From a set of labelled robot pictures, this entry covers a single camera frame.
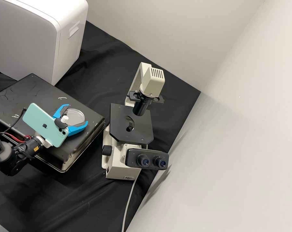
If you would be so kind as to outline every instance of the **white mini fridge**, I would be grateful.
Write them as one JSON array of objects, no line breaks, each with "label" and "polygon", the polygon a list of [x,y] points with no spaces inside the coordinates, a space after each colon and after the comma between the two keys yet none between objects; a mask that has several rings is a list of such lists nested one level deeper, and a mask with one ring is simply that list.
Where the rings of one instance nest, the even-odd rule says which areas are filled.
[{"label": "white mini fridge", "polygon": [[86,0],[0,0],[0,72],[55,85],[78,59]]}]

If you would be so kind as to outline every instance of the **white wall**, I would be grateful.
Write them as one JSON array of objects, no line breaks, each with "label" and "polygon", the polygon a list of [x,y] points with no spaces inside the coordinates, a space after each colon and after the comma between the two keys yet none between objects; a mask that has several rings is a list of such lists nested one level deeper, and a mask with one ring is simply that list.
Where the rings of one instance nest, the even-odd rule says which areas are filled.
[{"label": "white wall", "polygon": [[262,2],[88,0],[87,19],[204,91]]},{"label": "white wall", "polygon": [[211,80],[127,231],[292,231],[292,0],[266,0]]}]

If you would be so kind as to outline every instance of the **teal smartphone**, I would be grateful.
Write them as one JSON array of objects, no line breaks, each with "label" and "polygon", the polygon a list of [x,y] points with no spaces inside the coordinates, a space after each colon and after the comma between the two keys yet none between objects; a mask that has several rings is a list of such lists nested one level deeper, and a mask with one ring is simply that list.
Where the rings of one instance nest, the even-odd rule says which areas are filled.
[{"label": "teal smartphone", "polygon": [[68,136],[68,128],[59,129],[55,119],[35,103],[30,104],[22,119],[55,147],[60,147]]}]

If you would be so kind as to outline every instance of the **robotic arm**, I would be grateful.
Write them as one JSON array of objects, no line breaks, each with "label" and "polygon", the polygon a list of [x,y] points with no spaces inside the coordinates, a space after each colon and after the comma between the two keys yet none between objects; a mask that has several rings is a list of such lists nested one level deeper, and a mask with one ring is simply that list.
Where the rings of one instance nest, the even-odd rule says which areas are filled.
[{"label": "robotic arm", "polygon": [[17,174],[43,148],[41,137],[32,137],[15,147],[0,140],[0,171],[7,176]]}]

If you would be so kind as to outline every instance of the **black fabric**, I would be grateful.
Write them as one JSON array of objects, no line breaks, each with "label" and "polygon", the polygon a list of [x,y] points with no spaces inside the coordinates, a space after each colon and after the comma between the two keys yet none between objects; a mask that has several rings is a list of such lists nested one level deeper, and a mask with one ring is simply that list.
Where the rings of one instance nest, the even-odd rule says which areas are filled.
[{"label": "black fabric", "polygon": [[[109,121],[110,103],[124,104],[140,62],[161,68],[87,22],[80,57],[56,87]],[[168,152],[200,92],[168,71],[164,74],[165,103],[148,107],[154,132],[149,148]],[[0,74],[0,90],[11,83]],[[133,182],[106,179],[101,154],[102,134],[65,174],[38,160],[14,177],[0,172],[0,223],[9,231],[121,231]],[[126,227],[155,175],[141,171]]]}]

